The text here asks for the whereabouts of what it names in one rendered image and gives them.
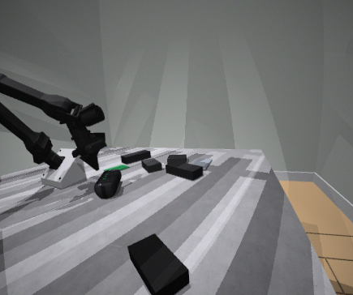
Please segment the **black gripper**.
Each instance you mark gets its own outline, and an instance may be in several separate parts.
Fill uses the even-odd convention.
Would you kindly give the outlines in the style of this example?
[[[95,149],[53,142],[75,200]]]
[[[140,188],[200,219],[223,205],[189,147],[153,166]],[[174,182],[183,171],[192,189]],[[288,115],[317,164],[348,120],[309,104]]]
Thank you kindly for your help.
[[[95,171],[99,170],[97,154],[100,149],[106,147],[105,140],[99,139],[95,142],[95,140],[91,140],[89,133],[90,130],[87,128],[83,130],[78,130],[71,134],[71,141],[75,141],[75,145],[77,148],[72,151],[72,156],[76,158],[78,155],[81,160],[87,163],[90,167],[92,167]]]

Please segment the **dark grey switch panel with green rocker switches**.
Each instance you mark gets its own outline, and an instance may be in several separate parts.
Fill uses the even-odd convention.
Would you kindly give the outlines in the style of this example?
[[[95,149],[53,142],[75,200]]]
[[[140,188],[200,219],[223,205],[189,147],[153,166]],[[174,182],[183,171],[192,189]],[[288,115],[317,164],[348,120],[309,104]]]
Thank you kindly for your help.
[[[102,199],[113,197],[118,189],[121,177],[122,174],[119,169],[106,170],[95,183],[94,192]]]

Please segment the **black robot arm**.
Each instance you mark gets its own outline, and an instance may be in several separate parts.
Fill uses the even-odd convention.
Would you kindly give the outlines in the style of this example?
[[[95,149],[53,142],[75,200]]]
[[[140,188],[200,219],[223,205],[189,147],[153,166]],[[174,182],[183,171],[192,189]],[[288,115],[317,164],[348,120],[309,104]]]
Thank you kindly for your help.
[[[43,110],[50,118],[60,121],[59,124],[67,124],[71,134],[105,120],[103,110],[94,103],[83,108],[81,104],[64,96],[45,94],[9,79],[2,73],[0,74],[0,93]],[[71,115],[72,109],[74,112]],[[53,144],[50,137],[44,132],[37,133],[31,130],[1,102],[0,124],[24,141],[25,147],[33,156],[34,163],[46,163],[49,165],[49,169],[57,170],[66,158],[51,150]]]

